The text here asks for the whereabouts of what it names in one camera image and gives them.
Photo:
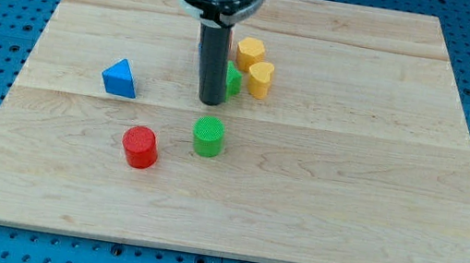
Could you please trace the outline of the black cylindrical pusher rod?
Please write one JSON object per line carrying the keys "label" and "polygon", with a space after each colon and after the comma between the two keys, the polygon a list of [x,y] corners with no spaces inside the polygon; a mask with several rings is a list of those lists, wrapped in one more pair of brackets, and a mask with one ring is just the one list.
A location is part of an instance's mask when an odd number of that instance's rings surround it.
{"label": "black cylindrical pusher rod", "polygon": [[225,100],[227,63],[231,44],[230,28],[200,29],[202,43],[199,57],[199,99],[206,105],[219,105]]}

